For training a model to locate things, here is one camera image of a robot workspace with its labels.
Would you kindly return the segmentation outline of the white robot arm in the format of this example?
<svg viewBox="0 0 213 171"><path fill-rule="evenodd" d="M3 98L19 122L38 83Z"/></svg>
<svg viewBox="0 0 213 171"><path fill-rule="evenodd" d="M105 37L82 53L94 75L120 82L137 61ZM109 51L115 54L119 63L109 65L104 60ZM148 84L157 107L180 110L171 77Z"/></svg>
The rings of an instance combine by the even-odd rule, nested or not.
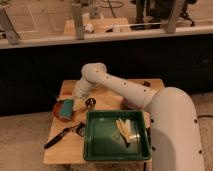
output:
<svg viewBox="0 0 213 171"><path fill-rule="evenodd" d="M103 63L85 64L81 75L75 97L88 97L101 84L151 115L153 171L205 171L197 112L187 93L175 87L155 90L110 75Z"/></svg>

